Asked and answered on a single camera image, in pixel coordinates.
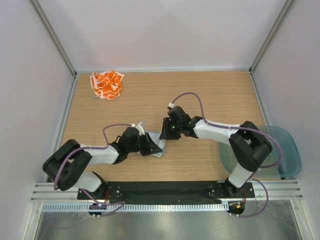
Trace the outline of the blue bear towel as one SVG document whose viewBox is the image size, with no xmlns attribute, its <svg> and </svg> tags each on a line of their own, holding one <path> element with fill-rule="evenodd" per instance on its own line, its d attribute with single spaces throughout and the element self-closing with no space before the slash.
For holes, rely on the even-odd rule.
<svg viewBox="0 0 320 240">
<path fill-rule="evenodd" d="M 161 158 L 165 154 L 165 146 L 166 146 L 166 140 L 160 139 L 160 132 L 157 131 L 149 131 L 148 132 L 152 141 L 161 148 L 162 152 L 154 153 L 151 156 Z"/>
</svg>

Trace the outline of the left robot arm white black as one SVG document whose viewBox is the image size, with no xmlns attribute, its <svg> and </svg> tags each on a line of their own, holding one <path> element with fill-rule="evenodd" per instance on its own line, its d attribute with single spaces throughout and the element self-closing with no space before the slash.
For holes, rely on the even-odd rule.
<svg viewBox="0 0 320 240">
<path fill-rule="evenodd" d="M 66 191 L 72 187 L 88 191 L 95 200 L 106 194 L 104 180 L 87 166 L 116 165 L 127 159 L 130 153 L 141 156 L 162 157 L 166 140 L 158 132 L 147 132 L 141 126 L 127 126 L 115 141 L 104 146 L 79 144 L 69 139 L 42 165 L 42 170 L 54 182 L 54 189 Z"/>
</svg>

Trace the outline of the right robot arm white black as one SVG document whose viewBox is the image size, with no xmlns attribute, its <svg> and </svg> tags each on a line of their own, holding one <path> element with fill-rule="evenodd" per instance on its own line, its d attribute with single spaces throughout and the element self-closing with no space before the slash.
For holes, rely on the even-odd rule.
<svg viewBox="0 0 320 240">
<path fill-rule="evenodd" d="M 168 117 L 163 119 L 161 140 L 178 140 L 181 135 L 195 139 L 208 139 L 229 145 L 237 164 L 224 182 L 226 194 L 237 198 L 244 191 L 244 184 L 260 168 L 273 150 L 266 139 L 250 121 L 228 125 L 205 120 L 202 116 L 191 118 L 182 107 L 170 103 Z"/>
</svg>

